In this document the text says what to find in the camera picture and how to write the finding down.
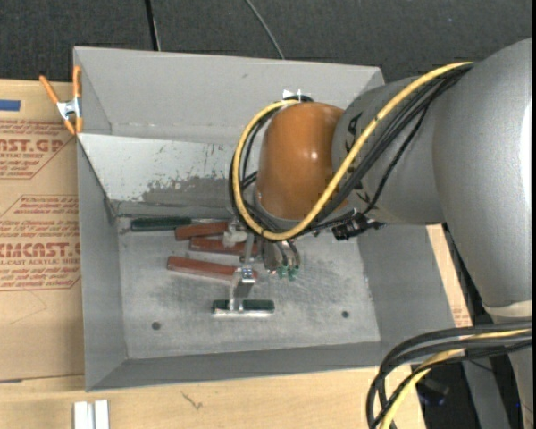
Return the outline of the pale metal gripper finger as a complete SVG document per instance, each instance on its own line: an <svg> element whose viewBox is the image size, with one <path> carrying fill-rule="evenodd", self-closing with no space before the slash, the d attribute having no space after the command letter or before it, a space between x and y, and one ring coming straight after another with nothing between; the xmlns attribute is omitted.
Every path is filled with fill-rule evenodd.
<svg viewBox="0 0 536 429"><path fill-rule="evenodd" d="M231 280L229 313L250 313L252 308L247 304L247 298L256 281L255 270L251 266L238 268Z"/></svg>
<svg viewBox="0 0 536 429"><path fill-rule="evenodd" d="M227 230L223 233L224 246L236 246L247 240L247 229L241 223L228 223Z"/></svg>

